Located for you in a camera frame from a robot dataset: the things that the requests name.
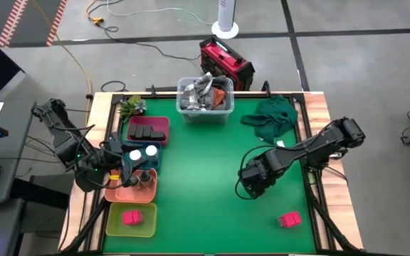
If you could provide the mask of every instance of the pink block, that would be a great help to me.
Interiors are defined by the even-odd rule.
[[[283,228],[295,227],[302,223],[302,218],[297,211],[286,213],[278,218],[279,224]]]
[[[142,222],[142,213],[139,210],[129,210],[122,214],[124,225],[136,225]]]

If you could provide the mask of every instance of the small succulent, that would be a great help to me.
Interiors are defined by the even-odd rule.
[[[147,111],[147,102],[139,95],[133,95],[125,102],[120,102],[120,116],[126,122],[131,116],[143,114]]]

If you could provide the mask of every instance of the concrete floor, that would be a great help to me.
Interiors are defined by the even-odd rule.
[[[296,31],[410,28],[410,1],[295,0],[288,1]],[[83,15],[87,3],[67,3],[59,36],[64,40],[105,38]],[[205,21],[216,19],[215,1],[126,0],[111,6],[119,13],[144,9],[183,7]],[[209,27],[180,11],[113,17],[105,8],[95,12],[108,26],[120,27],[117,37],[175,36],[208,33]],[[278,0],[238,1],[236,21],[245,32],[286,32]],[[252,90],[269,80],[274,90],[301,90],[288,38],[238,39],[227,42],[251,60],[256,69]],[[367,135],[358,149],[344,158],[345,172],[365,249],[410,255],[410,147],[399,136],[409,124],[410,34],[380,36],[328,36],[299,38],[311,90],[324,91],[332,118],[355,118]],[[165,53],[194,58],[197,41],[155,43]],[[71,46],[93,81],[94,91],[108,80],[124,81],[128,90],[151,84],[175,86],[179,78],[198,76],[199,61],[174,60],[136,45]],[[29,98],[39,103],[63,99],[68,107],[85,109],[88,89],[80,70],[59,46],[5,48],[28,74],[4,99]],[[72,113],[78,126],[83,113]],[[49,139],[43,124],[33,121],[30,135]],[[34,156],[34,151],[26,151]],[[20,172],[59,174],[55,165],[22,163]],[[27,236],[21,255],[53,252],[58,240]]]

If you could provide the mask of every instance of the white bottle cap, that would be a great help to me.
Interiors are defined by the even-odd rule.
[[[142,157],[142,153],[139,150],[133,150],[129,153],[129,158],[133,161],[139,160]]]
[[[157,153],[157,147],[154,145],[149,145],[145,149],[145,152],[147,153],[147,156],[156,156]]]

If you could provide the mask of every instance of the green cloth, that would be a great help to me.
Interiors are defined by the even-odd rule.
[[[256,113],[242,116],[242,124],[254,127],[257,137],[274,144],[279,137],[297,123],[297,110],[282,96],[272,97],[257,104]]]

